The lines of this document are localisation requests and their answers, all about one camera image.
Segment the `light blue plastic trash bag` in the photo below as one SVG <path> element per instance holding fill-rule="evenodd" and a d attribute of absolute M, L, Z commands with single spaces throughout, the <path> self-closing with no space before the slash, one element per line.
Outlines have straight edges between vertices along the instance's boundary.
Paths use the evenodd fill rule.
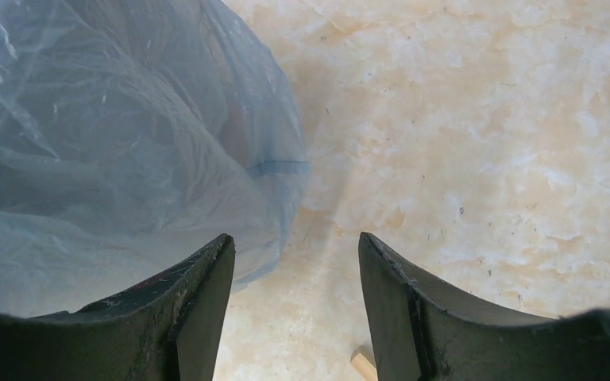
<path fill-rule="evenodd" d="M 273 271 L 309 174 L 291 85 L 220 1 L 0 1 L 0 313 L 74 311 L 226 233 Z"/>

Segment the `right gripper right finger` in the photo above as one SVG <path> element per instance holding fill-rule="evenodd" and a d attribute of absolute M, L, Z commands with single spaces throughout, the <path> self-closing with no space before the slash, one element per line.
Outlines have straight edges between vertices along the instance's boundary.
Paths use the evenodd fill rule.
<path fill-rule="evenodd" d="M 541 317 L 479 298 L 371 233 L 361 287 L 381 380 L 610 380 L 610 309 Z"/>

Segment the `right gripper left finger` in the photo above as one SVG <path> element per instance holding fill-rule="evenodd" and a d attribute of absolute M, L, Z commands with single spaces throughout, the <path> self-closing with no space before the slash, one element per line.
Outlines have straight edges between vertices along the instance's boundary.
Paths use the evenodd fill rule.
<path fill-rule="evenodd" d="M 234 264 L 222 234 L 74 313 L 0 314 L 0 380 L 210 380 Z"/>

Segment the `wooden clothes stand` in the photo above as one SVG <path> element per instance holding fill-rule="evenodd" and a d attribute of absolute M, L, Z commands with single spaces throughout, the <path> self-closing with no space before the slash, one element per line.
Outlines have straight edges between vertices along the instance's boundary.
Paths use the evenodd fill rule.
<path fill-rule="evenodd" d="M 376 365 L 368 347 L 357 347 L 349 359 L 349 364 L 364 381 L 378 380 Z"/>

